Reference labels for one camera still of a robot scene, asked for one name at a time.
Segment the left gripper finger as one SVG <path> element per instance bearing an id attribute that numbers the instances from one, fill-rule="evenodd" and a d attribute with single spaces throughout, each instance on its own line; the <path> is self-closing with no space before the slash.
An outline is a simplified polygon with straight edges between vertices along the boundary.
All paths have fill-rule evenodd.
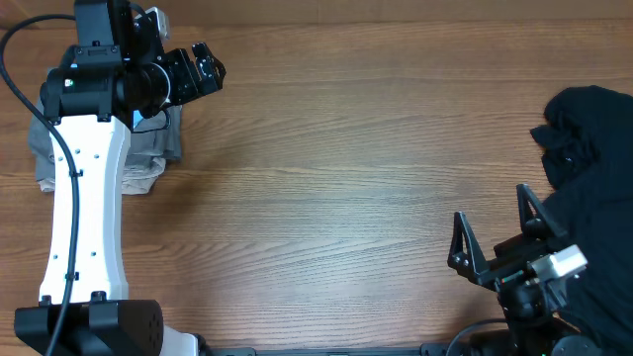
<path id="1" fill-rule="evenodd" d="M 197 69 L 202 79 L 214 79 L 223 82 L 226 76 L 226 68 L 209 49 L 206 43 L 197 43 L 192 46 L 196 58 Z"/>
<path id="2" fill-rule="evenodd" d="M 220 90 L 220 71 L 216 59 L 212 56 L 197 57 L 196 64 L 200 74 L 199 92 L 209 95 Z"/>

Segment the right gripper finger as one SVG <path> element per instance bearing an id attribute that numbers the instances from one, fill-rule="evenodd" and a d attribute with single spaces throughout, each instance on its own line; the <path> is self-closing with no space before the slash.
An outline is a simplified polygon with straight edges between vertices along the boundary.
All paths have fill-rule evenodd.
<path id="1" fill-rule="evenodd" d="M 458 275 L 475 285 L 485 286 L 490 282 L 489 263 L 463 212 L 454 214 L 453 236 L 447 264 Z"/>
<path id="2" fill-rule="evenodd" d="M 520 229 L 526 240 L 567 239 L 568 232 L 536 197 L 527 184 L 516 186 Z"/>

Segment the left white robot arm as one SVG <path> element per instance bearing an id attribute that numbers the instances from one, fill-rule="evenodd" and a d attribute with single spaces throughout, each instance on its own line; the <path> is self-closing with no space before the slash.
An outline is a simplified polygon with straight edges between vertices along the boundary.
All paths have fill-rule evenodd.
<path id="1" fill-rule="evenodd" d="M 165 51 L 157 8 L 83 0 L 71 20 L 78 42 L 32 107 L 52 140 L 52 236 L 39 302 L 16 310 L 15 333 L 43 355 L 208 355 L 202 336 L 164 323 L 156 301 L 130 298 L 122 186 L 135 115 L 220 91 L 225 67 L 203 43 Z"/>

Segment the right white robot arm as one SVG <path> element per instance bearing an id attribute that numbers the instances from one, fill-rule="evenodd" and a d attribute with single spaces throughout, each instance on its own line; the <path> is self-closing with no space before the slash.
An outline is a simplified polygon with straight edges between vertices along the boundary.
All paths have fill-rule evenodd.
<path id="1" fill-rule="evenodd" d="M 502 318 L 475 322 L 446 345 L 447 355 L 600 355 L 601 339 L 567 310 L 568 282 L 588 267 L 580 248 L 525 184 L 516 186 L 520 234 L 488 260 L 463 212 L 454 214 L 447 264 L 497 295 Z"/>

